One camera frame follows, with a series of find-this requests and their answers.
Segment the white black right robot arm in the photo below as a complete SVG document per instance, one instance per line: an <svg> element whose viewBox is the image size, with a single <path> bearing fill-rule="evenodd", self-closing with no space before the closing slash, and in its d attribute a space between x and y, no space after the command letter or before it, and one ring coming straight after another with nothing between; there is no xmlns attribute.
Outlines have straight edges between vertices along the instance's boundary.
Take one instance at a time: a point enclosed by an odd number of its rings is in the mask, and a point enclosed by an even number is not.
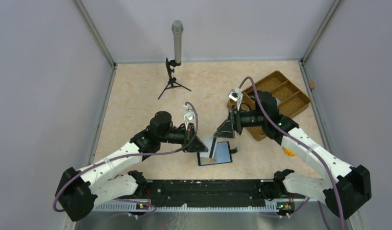
<svg viewBox="0 0 392 230"><path fill-rule="evenodd" d="M270 92L258 91L255 108L248 111L240 108L243 92L239 88L228 96L236 105L229 109L215 138L235 138L246 127L260 127L268 138L292 151L321 176L308 177L290 169L277 171L273 179L277 196L306 196L343 219L350 218L371 199L369 170L363 165L354 167L317 144L295 121L280 113L278 100Z"/></svg>

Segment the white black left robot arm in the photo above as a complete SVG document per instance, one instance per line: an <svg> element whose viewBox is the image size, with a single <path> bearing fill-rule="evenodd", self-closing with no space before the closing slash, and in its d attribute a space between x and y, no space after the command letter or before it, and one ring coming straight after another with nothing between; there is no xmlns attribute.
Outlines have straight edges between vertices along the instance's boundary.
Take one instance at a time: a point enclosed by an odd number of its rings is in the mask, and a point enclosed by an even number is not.
<svg viewBox="0 0 392 230"><path fill-rule="evenodd" d="M66 169L58 184L53 209L65 212L71 221L86 217L95 206L120 196L141 198L146 193L145 180L140 173L112 177L131 165L150 156L162 155L161 143L179 144L178 151L206 152L208 149L198 138L198 114L187 109L184 123L173 126L169 112L155 113L147 127L135 134L122 147L94 164L80 169Z"/></svg>

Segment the gold credit card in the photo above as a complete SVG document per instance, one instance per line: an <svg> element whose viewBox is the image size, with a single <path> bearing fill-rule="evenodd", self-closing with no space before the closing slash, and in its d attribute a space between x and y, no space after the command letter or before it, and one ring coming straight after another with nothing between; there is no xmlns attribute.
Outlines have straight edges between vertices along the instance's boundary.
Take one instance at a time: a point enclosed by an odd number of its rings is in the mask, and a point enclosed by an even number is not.
<svg viewBox="0 0 392 230"><path fill-rule="evenodd" d="M214 158L201 157L200 158L200 163L201 163L201 165L214 164L215 163L215 159Z"/></svg>

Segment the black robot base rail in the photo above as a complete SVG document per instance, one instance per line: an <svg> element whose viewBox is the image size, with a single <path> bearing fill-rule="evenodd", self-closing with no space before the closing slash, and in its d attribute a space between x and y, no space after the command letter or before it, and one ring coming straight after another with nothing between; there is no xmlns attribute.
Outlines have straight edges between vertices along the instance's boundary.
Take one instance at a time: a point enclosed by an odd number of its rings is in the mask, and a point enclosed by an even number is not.
<svg viewBox="0 0 392 230"><path fill-rule="evenodd" d="M136 197L156 207L264 207L289 198L271 180L152 180L138 187Z"/></svg>

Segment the black leather card holder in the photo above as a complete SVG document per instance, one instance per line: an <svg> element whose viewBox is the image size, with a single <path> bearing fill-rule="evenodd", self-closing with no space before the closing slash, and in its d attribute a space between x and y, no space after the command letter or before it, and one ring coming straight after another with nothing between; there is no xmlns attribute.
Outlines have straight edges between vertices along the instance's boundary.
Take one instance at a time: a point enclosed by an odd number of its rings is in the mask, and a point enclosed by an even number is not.
<svg viewBox="0 0 392 230"><path fill-rule="evenodd" d="M198 152L197 160L198 166L210 166L217 164L232 163L232 155L238 152L237 147L231 148L229 141L218 142L217 138L208 137L203 140L203 143L208 147L208 152ZM214 158L215 163L209 165L201 165L200 158Z"/></svg>

